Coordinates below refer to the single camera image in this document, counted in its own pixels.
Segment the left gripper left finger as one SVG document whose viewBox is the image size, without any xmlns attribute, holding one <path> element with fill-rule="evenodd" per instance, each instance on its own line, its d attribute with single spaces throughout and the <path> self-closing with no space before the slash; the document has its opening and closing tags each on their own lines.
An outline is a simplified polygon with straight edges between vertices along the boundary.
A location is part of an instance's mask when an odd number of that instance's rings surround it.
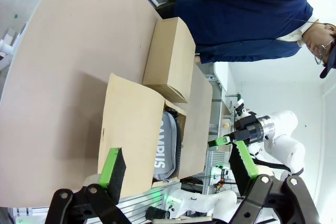
<svg viewBox="0 0 336 224">
<path fill-rule="evenodd" d="M 126 164 L 121 148 L 108 152 L 98 182 L 73 192 L 55 191 L 49 206 L 50 223 L 86 223 L 98 217 L 102 223 L 130 223 L 118 208 Z"/>
</svg>

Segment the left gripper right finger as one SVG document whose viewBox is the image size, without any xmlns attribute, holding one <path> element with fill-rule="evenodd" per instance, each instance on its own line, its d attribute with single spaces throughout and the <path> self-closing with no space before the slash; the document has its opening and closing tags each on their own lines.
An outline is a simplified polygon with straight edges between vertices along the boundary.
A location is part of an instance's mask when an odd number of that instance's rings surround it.
<svg viewBox="0 0 336 224">
<path fill-rule="evenodd" d="M 319 223 L 319 214 L 301 177 L 289 176 L 280 181 L 259 174 L 243 141 L 233 143 L 229 164 L 244 198 L 230 223 L 257 223 L 264 208 L 273 209 L 280 223 Z"/>
</svg>

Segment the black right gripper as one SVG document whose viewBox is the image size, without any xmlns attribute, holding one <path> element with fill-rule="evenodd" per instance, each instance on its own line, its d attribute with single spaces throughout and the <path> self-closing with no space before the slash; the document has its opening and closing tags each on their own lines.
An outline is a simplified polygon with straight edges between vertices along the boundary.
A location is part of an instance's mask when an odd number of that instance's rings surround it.
<svg viewBox="0 0 336 224">
<path fill-rule="evenodd" d="M 222 146 L 244 141 L 246 145 L 262 142 L 263 127 L 256 117 L 256 113 L 249 112 L 235 122 L 235 132 L 231 132 L 215 140 L 208 141 L 208 147 Z"/>
</svg>

